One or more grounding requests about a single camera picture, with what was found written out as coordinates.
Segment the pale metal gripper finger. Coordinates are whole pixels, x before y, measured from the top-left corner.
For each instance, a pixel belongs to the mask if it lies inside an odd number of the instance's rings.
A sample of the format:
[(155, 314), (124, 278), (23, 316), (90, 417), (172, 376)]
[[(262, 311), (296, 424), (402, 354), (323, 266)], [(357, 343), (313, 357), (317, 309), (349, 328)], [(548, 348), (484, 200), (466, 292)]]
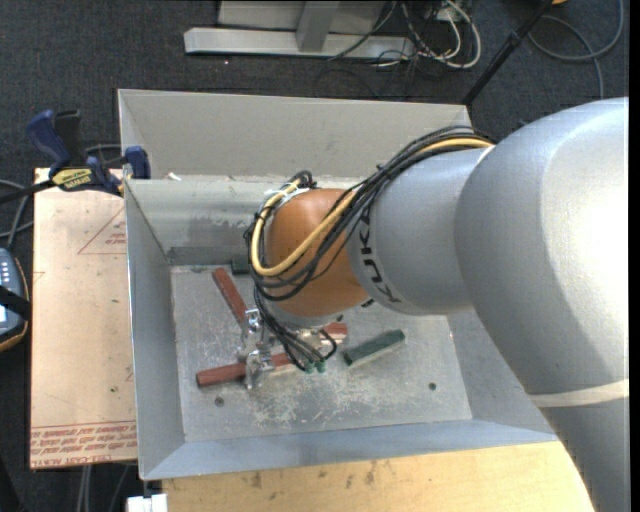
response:
[(266, 374), (275, 370), (272, 354), (269, 351), (254, 350), (245, 359), (244, 385), (248, 391), (262, 385)]
[(244, 312), (241, 322), (241, 337), (238, 347), (240, 358), (246, 358), (251, 352), (257, 350), (263, 337), (263, 319), (257, 308), (248, 309)]

